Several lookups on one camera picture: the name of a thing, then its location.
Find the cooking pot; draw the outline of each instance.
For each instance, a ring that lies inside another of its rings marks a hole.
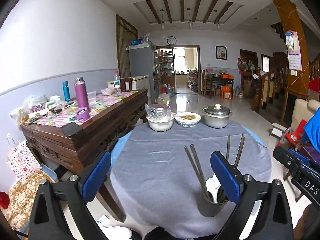
[[[202,112],[204,113],[206,125],[213,128],[226,127],[229,117],[232,116],[232,112],[229,108],[219,104],[207,106],[202,110]]]

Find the picture frame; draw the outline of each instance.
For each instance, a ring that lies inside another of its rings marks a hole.
[[[217,56],[217,59],[227,60],[227,47],[216,46],[216,56]]]

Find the floral shopping bag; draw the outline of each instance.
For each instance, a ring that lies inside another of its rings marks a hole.
[[[10,133],[7,134],[7,140],[9,144],[7,163],[19,181],[25,183],[31,175],[41,170],[42,166],[28,148],[26,140],[19,142],[16,138],[13,138]],[[13,141],[15,145],[14,148],[10,145],[10,141]]]

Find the blue gripper pad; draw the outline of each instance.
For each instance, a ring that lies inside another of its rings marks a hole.
[[[79,181],[79,192],[83,203],[86,205],[96,196],[111,166],[109,152],[101,152],[93,164],[84,168]]]
[[[301,160],[304,165],[310,166],[310,161],[305,156],[301,155],[300,153],[298,153],[294,149],[289,149],[288,152],[291,153],[292,155],[294,155],[297,159]]]
[[[221,160],[222,158],[227,162],[219,151],[213,152],[210,158],[211,168],[216,174],[228,199],[238,205],[241,201],[240,185],[228,170],[223,160]]]

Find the bottle label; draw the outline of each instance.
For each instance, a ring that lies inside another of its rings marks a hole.
[[[115,88],[120,88],[120,80],[114,81]]]

